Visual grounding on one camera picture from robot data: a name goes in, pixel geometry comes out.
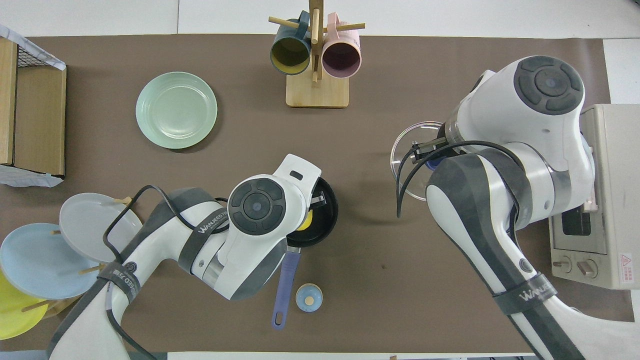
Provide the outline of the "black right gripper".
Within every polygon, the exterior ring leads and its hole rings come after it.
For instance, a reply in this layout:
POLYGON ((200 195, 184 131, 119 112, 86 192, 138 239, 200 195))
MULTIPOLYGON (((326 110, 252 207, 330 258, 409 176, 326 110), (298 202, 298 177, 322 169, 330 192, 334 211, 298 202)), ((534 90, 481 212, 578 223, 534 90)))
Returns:
POLYGON ((427 166, 438 166, 443 160, 444 155, 439 153, 439 148, 450 145, 446 137, 446 126, 441 125, 435 137, 436 140, 426 142, 414 141, 411 146, 413 152, 413 164, 418 164, 421 160, 427 158, 425 164, 427 166))

